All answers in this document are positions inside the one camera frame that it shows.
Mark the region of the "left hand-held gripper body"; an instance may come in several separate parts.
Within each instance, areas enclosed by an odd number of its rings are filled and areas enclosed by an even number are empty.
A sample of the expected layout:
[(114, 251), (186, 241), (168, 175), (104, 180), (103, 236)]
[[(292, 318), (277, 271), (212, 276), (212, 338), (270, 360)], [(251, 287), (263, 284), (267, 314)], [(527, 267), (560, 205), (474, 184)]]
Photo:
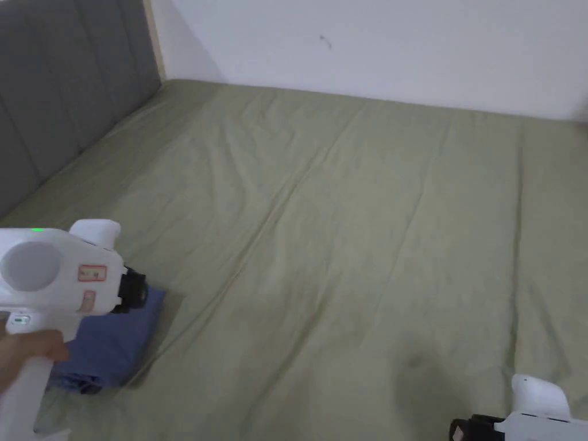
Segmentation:
[(108, 219), (82, 219), (69, 230), (1, 229), (1, 310), (7, 334), (57, 330), (73, 349), (64, 367), (28, 360), (1, 396), (2, 440), (67, 440), (35, 422), (48, 385), (93, 394), (126, 383), (150, 341), (146, 276), (115, 251), (121, 232)]

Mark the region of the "person's left hand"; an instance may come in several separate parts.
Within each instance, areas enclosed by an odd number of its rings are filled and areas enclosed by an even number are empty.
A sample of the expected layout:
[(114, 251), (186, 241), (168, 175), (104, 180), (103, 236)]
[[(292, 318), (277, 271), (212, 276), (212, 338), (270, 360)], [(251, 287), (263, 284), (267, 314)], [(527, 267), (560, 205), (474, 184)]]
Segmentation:
[(58, 330), (1, 336), (1, 393), (17, 379), (25, 363), (34, 357), (56, 362), (69, 359), (69, 350)]

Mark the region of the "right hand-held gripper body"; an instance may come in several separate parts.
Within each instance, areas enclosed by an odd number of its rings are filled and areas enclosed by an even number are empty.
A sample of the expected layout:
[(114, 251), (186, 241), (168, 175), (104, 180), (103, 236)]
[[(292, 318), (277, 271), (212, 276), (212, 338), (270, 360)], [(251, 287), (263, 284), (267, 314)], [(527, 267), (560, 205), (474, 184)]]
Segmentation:
[(454, 419), (450, 440), (587, 440), (587, 421), (572, 417), (567, 397), (556, 384), (515, 374), (513, 409), (504, 419), (473, 414)]

